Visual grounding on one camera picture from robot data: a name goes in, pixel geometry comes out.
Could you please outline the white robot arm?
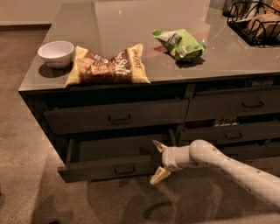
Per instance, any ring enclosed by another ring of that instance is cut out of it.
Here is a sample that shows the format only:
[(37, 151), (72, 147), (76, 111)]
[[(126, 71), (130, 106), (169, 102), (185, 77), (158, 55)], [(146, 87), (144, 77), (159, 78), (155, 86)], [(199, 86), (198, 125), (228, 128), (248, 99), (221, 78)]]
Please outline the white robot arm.
[(228, 157), (205, 140), (194, 140), (181, 147), (166, 146), (157, 140), (152, 142), (162, 158), (162, 166), (157, 168), (150, 179), (152, 185), (184, 168), (214, 168), (261, 202), (280, 211), (279, 177)]

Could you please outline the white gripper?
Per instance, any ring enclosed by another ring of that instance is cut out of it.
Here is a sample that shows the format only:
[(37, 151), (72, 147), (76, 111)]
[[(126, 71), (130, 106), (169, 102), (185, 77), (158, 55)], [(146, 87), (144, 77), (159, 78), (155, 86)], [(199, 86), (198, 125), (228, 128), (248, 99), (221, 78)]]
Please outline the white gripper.
[(164, 167), (159, 166), (155, 174), (151, 177), (150, 183), (155, 185), (167, 178), (171, 172), (176, 172), (186, 168), (190, 163), (189, 146), (167, 147), (158, 140), (152, 141), (159, 152), (162, 153), (162, 163)]

